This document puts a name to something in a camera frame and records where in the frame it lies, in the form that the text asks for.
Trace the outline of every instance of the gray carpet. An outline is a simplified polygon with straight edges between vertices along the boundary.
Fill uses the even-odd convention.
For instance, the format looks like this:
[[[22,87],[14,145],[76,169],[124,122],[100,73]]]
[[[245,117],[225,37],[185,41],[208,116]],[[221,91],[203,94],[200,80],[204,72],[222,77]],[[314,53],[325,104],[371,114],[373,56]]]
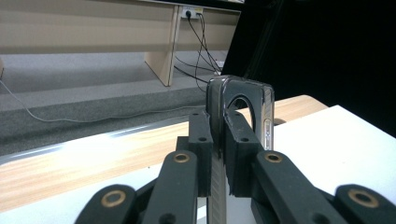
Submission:
[[[226,57],[223,51],[212,54],[217,59]],[[177,56],[195,64],[198,54],[179,52]],[[87,123],[43,122],[33,119],[0,86],[0,156],[185,116],[196,108],[184,106],[205,104],[205,93],[195,79],[175,71],[173,85],[165,87],[145,64],[143,53],[0,57],[5,65],[2,81],[42,119],[87,121],[139,115]],[[205,62],[199,65],[211,67]],[[181,62],[176,66],[194,75],[193,67]],[[197,76],[209,80],[214,73],[199,69]],[[198,84],[205,89],[204,82]]]

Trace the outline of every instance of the wood grain surface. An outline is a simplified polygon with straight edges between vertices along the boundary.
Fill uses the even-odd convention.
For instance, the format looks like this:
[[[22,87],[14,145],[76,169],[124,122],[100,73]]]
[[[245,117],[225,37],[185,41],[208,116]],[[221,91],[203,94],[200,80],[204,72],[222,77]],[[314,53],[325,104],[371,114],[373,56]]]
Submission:
[[[310,96],[276,102],[275,117],[298,119],[327,108]],[[187,136],[188,122],[121,137],[82,138],[61,150],[0,166],[0,212],[163,162]]]

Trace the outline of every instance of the power strip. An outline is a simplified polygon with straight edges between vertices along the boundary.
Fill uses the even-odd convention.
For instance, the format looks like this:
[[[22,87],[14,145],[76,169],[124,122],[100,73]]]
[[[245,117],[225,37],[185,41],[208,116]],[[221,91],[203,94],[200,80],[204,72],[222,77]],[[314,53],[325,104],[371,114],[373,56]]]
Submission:
[[[187,19],[187,12],[190,12],[191,16],[190,19],[199,19],[198,14],[203,14],[204,13],[204,8],[203,7],[183,7],[183,11],[181,13],[181,18]]]

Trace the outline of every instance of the black plug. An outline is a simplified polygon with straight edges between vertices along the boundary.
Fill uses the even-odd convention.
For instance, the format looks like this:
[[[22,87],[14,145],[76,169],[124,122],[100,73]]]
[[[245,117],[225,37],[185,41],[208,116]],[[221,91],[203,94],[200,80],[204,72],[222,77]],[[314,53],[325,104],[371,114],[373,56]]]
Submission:
[[[187,16],[187,19],[190,20],[191,19],[191,12],[190,11],[186,11],[186,16]]]

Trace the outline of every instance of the power outlet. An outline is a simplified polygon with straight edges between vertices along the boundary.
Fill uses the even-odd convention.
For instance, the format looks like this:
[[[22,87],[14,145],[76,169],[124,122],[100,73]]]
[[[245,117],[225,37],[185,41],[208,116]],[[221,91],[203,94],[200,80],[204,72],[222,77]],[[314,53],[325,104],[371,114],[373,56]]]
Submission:
[[[187,12],[191,13],[190,19],[199,19],[198,14],[203,14],[204,13],[204,8],[203,7],[183,7],[183,12],[181,13],[181,18],[187,19]]]

